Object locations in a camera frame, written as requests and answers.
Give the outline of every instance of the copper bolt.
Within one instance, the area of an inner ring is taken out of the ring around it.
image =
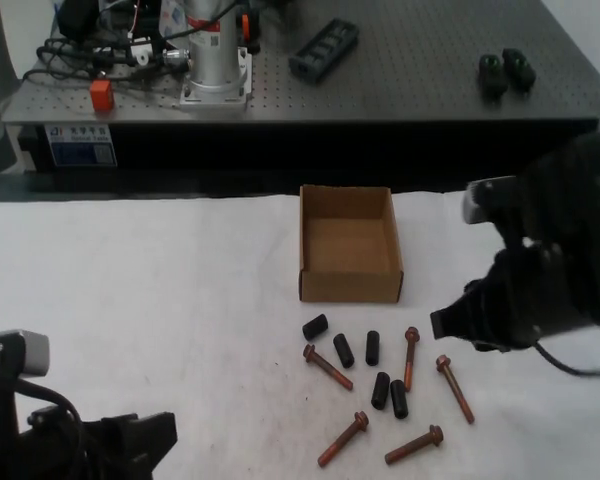
[[[438,425],[429,425],[429,433],[425,433],[423,436],[411,440],[406,445],[396,448],[394,451],[387,453],[384,456],[384,461],[387,465],[391,465],[398,460],[402,460],[407,455],[411,455],[413,452],[417,452],[421,448],[427,445],[435,445],[436,447],[442,443],[444,435],[442,435],[442,429]]]
[[[453,376],[451,372],[451,359],[446,355],[440,355],[436,359],[436,365],[438,366],[438,371],[444,373],[444,376],[447,378],[447,382],[449,382],[449,386],[451,387],[451,391],[456,397],[458,404],[460,405],[460,409],[462,413],[464,413],[464,417],[467,419],[467,422],[473,423],[476,421],[471,409],[469,408],[469,404],[467,400],[464,398],[462,394],[462,390],[460,390],[460,385],[458,385],[458,381],[456,377]]]
[[[327,372],[330,376],[332,376],[336,382],[342,385],[347,390],[353,390],[353,382],[349,380],[347,377],[342,375],[333,365],[327,362],[324,358],[316,353],[315,345],[307,345],[304,347],[304,352],[302,353],[304,358],[307,359],[307,363],[313,362],[318,365],[321,369]]]
[[[404,334],[407,339],[407,363],[404,369],[404,389],[411,391],[411,380],[413,379],[413,357],[416,353],[416,343],[420,341],[420,334],[416,327],[409,327]]]
[[[356,419],[355,422],[353,422],[349,428],[347,428],[342,435],[340,435],[336,441],[320,455],[320,458],[318,458],[318,465],[320,465],[321,468],[326,467],[327,464],[333,460],[333,457],[349,443],[349,440],[356,436],[356,433],[359,431],[367,431],[367,425],[369,425],[367,414],[364,412],[357,412],[354,417]]]

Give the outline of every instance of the label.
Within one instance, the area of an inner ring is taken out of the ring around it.
[[[191,28],[204,27],[209,21],[187,17],[187,23]],[[201,47],[220,48],[220,22],[212,23],[202,30],[189,35],[189,39]]]
[[[117,166],[108,125],[45,125],[44,129],[56,166]]]

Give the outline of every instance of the cardboard box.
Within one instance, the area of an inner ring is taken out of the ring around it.
[[[396,303],[403,277],[391,190],[301,187],[300,300]]]

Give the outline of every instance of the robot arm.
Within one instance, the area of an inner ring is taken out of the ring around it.
[[[470,184],[463,208],[467,223],[492,222],[506,248],[483,279],[431,314],[436,339],[506,352],[600,326],[600,133],[518,177]]]

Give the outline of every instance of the silver cylindrical device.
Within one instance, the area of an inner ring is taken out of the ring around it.
[[[185,0],[189,28],[207,23],[227,8],[232,0]],[[191,82],[208,92],[235,89],[241,78],[238,64],[238,38],[235,13],[232,9],[218,22],[189,36],[193,68]]]

